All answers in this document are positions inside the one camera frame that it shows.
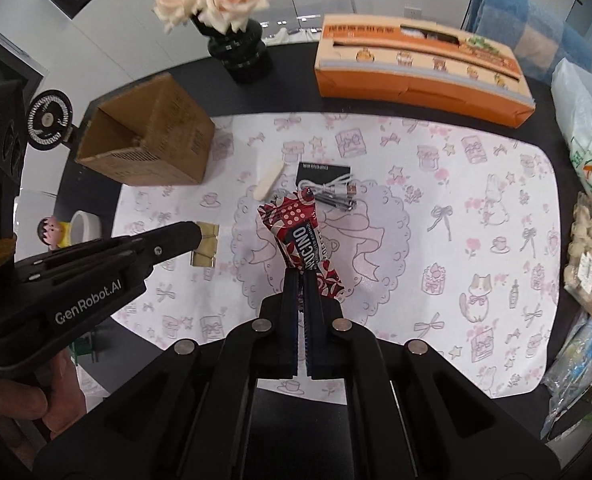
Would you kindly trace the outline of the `person's left hand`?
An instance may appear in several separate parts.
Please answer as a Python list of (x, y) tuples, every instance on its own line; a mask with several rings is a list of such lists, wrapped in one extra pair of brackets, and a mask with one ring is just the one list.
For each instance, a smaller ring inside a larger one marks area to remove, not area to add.
[(40, 388), (0, 378), (0, 436), (24, 464), (32, 468), (36, 448), (19, 430), (16, 420), (40, 419), (55, 439), (87, 414), (86, 398), (80, 389), (76, 367), (67, 348), (49, 362), (50, 394)]

